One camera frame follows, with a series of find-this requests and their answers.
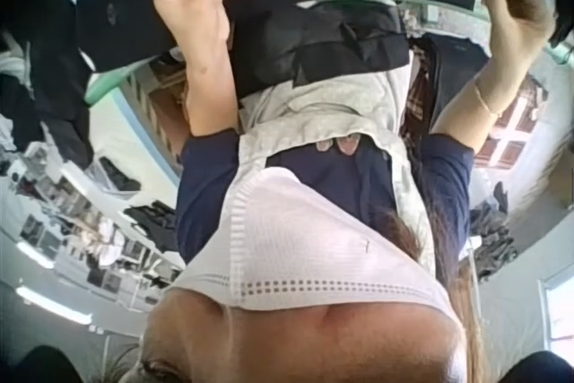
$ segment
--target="teal trim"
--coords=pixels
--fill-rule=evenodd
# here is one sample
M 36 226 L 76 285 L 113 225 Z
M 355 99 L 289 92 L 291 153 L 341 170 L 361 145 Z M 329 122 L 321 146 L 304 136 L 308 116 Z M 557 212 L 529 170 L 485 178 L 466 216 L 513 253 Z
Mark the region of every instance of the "teal trim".
M 88 88 L 86 97 L 84 98 L 85 102 L 90 106 L 95 105 L 112 90 L 117 88 L 135 69 L 146 64 L 149 60 L 149 58 L 146 58 L 131 65 L 101 74 Z

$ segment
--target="hair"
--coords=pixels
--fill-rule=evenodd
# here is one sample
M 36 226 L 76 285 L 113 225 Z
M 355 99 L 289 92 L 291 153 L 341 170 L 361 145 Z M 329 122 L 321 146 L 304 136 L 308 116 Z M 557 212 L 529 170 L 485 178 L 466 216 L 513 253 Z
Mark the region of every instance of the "hair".
M 88 383 L 119 383 L 119 381 L 127 374 L 132 368 L 132 364 L 126 361 L 129 353 L 138 349 L 138 344 L 132 344 L 119 354 L 119 356 L 110 364 L 104 362 L 104 371 L 100 376 L 91 378 Z
M 468 383 L 485 383 L 489 371 L 483 349 L 483 333 L 480 320 L 476 315 L 473 304 L 473 273 L 468 259 L 458 261 L 456 244 L 450 230 L 446 229 L 447 218 L 440 207 L 434 204 L 432 193 L 426 187 L 422 177 L 422 165 L 416 156 L 411 157 L 413 177 L 421 194 L 426 198 L 425 206 L 430 220 L 430 229 L 434 238 L 437 280 L 447 289 L 448 297 L 460 319 L 466 334 L 466 364 Z M 380 214 L 379 231 L 395 244 L 411 259 L 419 262 L 422 255 L 421 242 L 400 219 L 397 213 L 382 211 Z

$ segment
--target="plaid fabric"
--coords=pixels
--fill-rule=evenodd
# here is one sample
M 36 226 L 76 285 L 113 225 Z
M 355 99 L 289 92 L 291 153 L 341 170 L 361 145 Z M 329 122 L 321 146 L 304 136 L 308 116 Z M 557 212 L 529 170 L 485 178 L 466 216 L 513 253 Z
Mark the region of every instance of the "plaid fabric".
M 411 151 L 417 146 L 423 136 L 428 134 L 431 118 L 424 117 L 425 98 L 432 97 L 429 85 L 428 60 L 422 50 L 412 47 L 418 57 L 420 68 L 409 89 L 404 107 L 403 122 L 399 134 L 407 148 Z

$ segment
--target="wall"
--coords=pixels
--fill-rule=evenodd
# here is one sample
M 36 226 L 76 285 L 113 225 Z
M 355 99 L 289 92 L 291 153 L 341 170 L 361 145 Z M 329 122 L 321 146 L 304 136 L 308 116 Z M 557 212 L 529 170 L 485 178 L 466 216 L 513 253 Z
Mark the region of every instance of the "wall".
M 568 210 L 560 200 L 550 190 L 544 190 L 519 218 L 510 220 L 510 234 L 518 253 L 544 238 L 566 215 Z
M 538 282 L 574 263 L 574 212 L 518 259 L 482 284 L 485 347 L 494 372 L 502 373 L 544 348 Z

